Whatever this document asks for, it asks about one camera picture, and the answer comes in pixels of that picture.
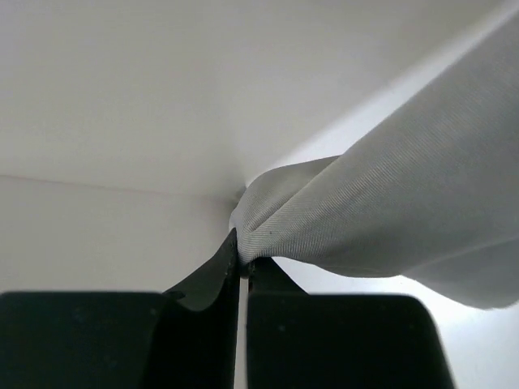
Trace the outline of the grey cloth placemat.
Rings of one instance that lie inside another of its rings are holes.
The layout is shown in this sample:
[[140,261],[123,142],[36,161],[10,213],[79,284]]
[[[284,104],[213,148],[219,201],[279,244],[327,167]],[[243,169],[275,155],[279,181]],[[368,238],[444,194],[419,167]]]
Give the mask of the grey cloth placemat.
[[231,214],[244,263],[406,276],[467,306],[518,300],[518,14],[336,157],[270,170]]

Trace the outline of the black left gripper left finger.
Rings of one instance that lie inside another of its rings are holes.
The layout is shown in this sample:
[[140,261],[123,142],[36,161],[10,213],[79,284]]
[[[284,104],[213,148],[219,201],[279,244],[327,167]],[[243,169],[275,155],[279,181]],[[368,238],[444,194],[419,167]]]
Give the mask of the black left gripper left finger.
[[1,295],[4,388],[231,388],[237,238],[163,293]]

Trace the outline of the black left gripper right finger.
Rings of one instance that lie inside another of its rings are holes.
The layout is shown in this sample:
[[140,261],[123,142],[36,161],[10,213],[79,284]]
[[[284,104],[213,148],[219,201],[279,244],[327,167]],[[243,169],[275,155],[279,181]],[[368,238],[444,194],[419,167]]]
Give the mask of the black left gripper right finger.
[[304,292],[272,260],[251,265],[247,385],[265,389],[455,386],[436,326],[416,298]]

